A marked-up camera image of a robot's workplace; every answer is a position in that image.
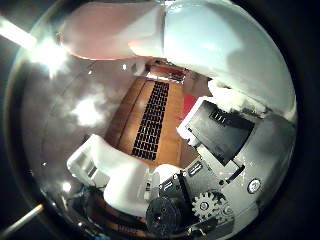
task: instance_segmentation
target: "dark background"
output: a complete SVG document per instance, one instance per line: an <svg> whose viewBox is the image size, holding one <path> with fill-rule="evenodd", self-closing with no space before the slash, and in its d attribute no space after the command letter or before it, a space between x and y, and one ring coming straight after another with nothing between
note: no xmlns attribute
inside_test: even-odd
<svg viewBox="0 0 320 240"><path fill-rule="evenodd" d="M30 30L54 1L0 1L0 13ZM319 1L245 0L235 1L248 10L272 35L291 70L299 103L297 148L285 183L262 216L236 239L320 239L320 47ZM0 114L3 131L3 96L18 47L0 37ZM0 137L0 229L30 210L12 175ZM72 237L74 232L53 216L58 229ZM12 239L56 239L38 219Z"/></svg>

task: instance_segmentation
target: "wooden floor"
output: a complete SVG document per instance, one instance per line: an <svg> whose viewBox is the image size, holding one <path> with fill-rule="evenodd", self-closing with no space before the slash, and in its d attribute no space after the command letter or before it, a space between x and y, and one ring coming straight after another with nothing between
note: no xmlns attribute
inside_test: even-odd
<svg viewBox="0 0 320 240"><path fill-rule="evenodd" d="M164 163L179 166L182 140L176 131L176 127L180 124L179 117L183 109L182 85L165 82L169 83L169 91L156 159L151 161L141 158L141 160L152 166ZM105 139L109 144L129 155L132 153L154 84L153 80L145 77L139 77L135 80L106 133Z"/></svg>

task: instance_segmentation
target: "screw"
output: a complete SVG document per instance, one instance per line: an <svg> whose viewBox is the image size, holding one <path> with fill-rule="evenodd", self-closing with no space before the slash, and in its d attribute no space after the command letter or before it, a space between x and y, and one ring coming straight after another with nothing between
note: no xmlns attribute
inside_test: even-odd
<svg viewBox="0 0 320 240"><path fill-rule="evenodd" d="M205 211L205 210L207 210L209 208L209 204L207 203L207 202L202 202L201 204L200 204L200 209L202 210L202 211Z"/></svg>
<svg viewBox="0 0 320 240"><path fill-rule="evenodd" d="M254 194L259 190L260 187L261 187L261 181L259 179L255 178L255 179L251 180L251 182L249 183L248 192L250 194Z"/></svg>

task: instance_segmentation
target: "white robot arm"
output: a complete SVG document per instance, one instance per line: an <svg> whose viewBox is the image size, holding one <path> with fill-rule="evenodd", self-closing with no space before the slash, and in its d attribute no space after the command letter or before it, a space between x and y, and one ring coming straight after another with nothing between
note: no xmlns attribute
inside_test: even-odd
<svg viewBox="0 0 320 240"><path fill-rule="evenodd" d="M105 201L115 209L139 217L145 217L148 208L147 183L158 187L180 170L169 164L152 170L146 163L111 147L98 135L91 135L69 157L67 167L87 186L97 185L97 179L98 186L106 184Z"/></svg>

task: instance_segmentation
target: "metal grate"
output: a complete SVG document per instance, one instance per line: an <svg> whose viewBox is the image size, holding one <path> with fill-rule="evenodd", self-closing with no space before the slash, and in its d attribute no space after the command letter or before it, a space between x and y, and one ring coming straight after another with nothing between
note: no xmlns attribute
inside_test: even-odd
<svg viewBox="0 0 320 240"><path fill-rule="evenodd" d="M133 156L156 159L168 92L168 83L155 83L134 142Z"/></svg>

